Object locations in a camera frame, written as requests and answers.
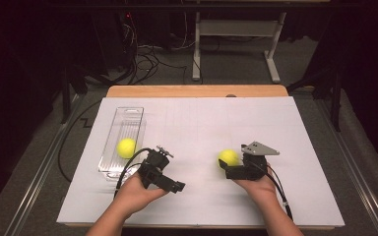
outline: white paper sheet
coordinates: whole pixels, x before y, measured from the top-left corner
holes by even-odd
[[[299,226],[345,225],[292,97],[105,98],[100,106],[57,222],[93,223],[112,201],[116,183],[97,165],[116,107],[144,107],[144,148],[160,145],[175,157],[163,173],[186,183],[133,214],[127,225],[263,226],[246,193],[225,179],[218,153],[253,141],[278,150],[267,156]]]

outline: wire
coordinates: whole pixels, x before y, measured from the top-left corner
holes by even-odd
[[[131,45],[133,45],[133,43],[134,43],[134,38],[135,38],[135,33],[134,33],[134,31],[133,31],[133,29],[131,29],[131,27],[130,26],[128,26],[127,24],[123,24],[128,30],[127,30],[127,33],[125,34],[125,36],[124,36],[124,40],[127,38],[127,35],[128,35],[128,32],[129,31],[131,31],[131,33],[133,33],[132,35],[131,35],[131,42],[130,42],[130,46]]]
[[[64,172],[64,170],[62,168],[62,164],[61,164],[61,151],[62,151],[62,149],[64,147],[64,144],[66,143],[67,137],[69,136],[69,134],[72,131],[72,128],[75,126],[76,122],[78,122],[79,118],[81,118],[83,116],[83,114],[85,114],[87,111],[89,111],[92,107],[94,107],[95,105],[97,105],[100,102],[101,102],[101,100],[99,100],[99,101],[91,104],[90,106],[88,106],[88,108],[86,108],[84,111],[82,111],[82,113],[79,114],[78,117],[76,117],[76,119],[73,121],[73,123],[69,127],[69,130],[67,131],[66,135],[63,137],[63,141],[61,143],[60,149],[58,150],[58,154],[57,154],[57,164],[58,164],[58,168],[60,170],[60,173],[63,175],[63,177],[68,182],[72,182],[72,179],[67,176],[67,174]]]
[[[186,43],[187,36],[188,36],[188,20],[187,20],[186,12],[183,12],[183,16],[184,16],[184,19],[185,19],[185,36],[183,38],[182,45],[180,47],[172,47],[171,48],[172,50],[179,50],[179,49],[182,49],[182,48],[186,48],[185,43]]]
[[[125,173],[128,171],[128,166],[133,162],[133,160],[143,151],[153,151],[151,148],[142,148],[139,149],[137,152],[131,156],[131,158],[128,160],[128,162],[125,164],[124,169],[121,172],[121,175],[119,176],[118,182],[116,183],[116,188],[115,188],[115,193],[113,194],[113,197],[115,198],[116,194],[118,193],[118,190],[121,188],[122,185],[122,180],[124,179]]]
[[[136,166],[136,165],[141,165],[142,163],[135,163],[135,164],[132,164],[132,165],[130,165],[128,168],[127,168],[127,172],[132,168],[132,167],[134,167],[134,166]]]
[[[140,50],[140,52],[137,54],[140,60],[136,61],[136,73],[137,71],[145,71],[145,74],[141,78],[139,78],[138,75],[135,74],[132,80],[130,80],[130,82],[128,83],[128,85],[136,85],[138,83],[142,83],[146,79],[149,79],[159,70],[159,65],[175,68],[175,69],[183,69],[182,78],[184,80],[187,66],[173,66],[173,65],[169,65],[164,62],[161,62],[160,59],[156,56],[156,51],[155,51],[154,46],[143,45],[143,46],[140,46],[140,48],[150,49],[147,52],[142,52]],[[150,66],[147,68],[143,68],[142,63],[145,63],[145,62],[149,62]]]
[[[290,211],[290,206],[289,206],[288,201],[287,201],[287,198],[286,198],[286,196],[285,196],[285,194],[284,194],[284,190],[283,190],[283,188],[282,188],[282,184],[279,185],[279,184],[276,182],[275,178],[273,178],[273,176],[270,175],[270,174],[268,173],[268,171],[265,171],[264,169],[262,169],[258,164],[254,163],[254,162],[252,162],[252,161],[249,161],[249,160],[247,160],[247,162],[249,162],[250,164],[252,164],[252,165],[254,165],[255,167],[257,167],[257,168],[258,168],[259,170],[261,170],[261,171],[262,171],[267,177],[269,177],[270,180],[272,180],[272,182],[275,184],[276,188],[278,189],[279,194],[281,195],[281,198],[282,198],[282,201],[283,201],[284,208],[286,209],[286,214],[290,217],[290,219],[293,220],[293,216],[292,216],[292,213],[291,213],[291,211]],[[278,175],[276,175],[276,178],[278,179],[278,182],[280,183],[281,181],[280,181]]]
[[[85,82],[89,85],[93,85],[93,86],[114,86],[114,85],[118,85],[119,82],[121,81],[124,81],[125,79],[127,79],[130,75],[132,75],[134,73],[134,66],[131,65],[129,67],[127,67],[126,71],[118,76],[117,78],[113,79],[113,80],[110,80],[109,78],[105,77],[105,76],[99,76],[100,77],[103,77],[105,82],[100,82],[100,81],[93,81],[93,80],[90,80],[88,77],[85,77]]]
[[[145,45],[140,45],[138,46],[139,48],[157,48],[157,49],[162,49],[162,47],[160,46],[154,46],[154,45],[148,45],[148,44],[145,44]]]
[[[138,48],[138,36],[137,36],[137,30],[136,30],[136,26],[134,25],[133,16],[131,15],[130,12],[128,13],[128,17],[130,18],[131,25],[133,26],[133,28],[132,28],[132,30],[133,30],[133,39],[134,39],[134,36],[135,36],[135,39],[136,39],[136,48]]]
[[[186,48],[189,48],[191,46],[193,46],[195,44],[195,41],[191,42],[189,45],[187,46],[182,46],[182,47],[172,47],[171,50],[181,50],[181,49],[186,49]]]

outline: white metal frame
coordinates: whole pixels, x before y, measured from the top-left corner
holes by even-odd
[[[273,83],[279,84],[281,78],[273,56],[281,36],[285,16],[285,12],[281,13],[278,21],[201,21],[200,13],[196,13],[192,80],[199,81],[201,79],[201,51],[199,49],[201,35],[266,36],[273,39],[270,50],[264,51],[266,63]]]

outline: tennis ball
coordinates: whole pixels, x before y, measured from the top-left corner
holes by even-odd
[[[133,139],[126,138],[121,140],[116,146],[116,152],[122,158],[129,159],[133,156],[136,147],[136,142]]]
[[[224,149],[218,155],[218,159],[225,162],[228,166],[238,165],[238,154],[232,149]]]

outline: plastic container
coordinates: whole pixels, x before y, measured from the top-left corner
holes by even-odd
[[[134,152],[142,147],[146,120],[143,107],[118,107],[112,120],[112,125],[106,140],[105,148],[98,165],[98,171],[110,181],[117,181],[129,158],[123,158],[116,151],[116,146],[123,139],[136,141]],[[136,156],[128,167],[124,181],[132,175],[139,166],[132,166],[140,163],[141,157]]]

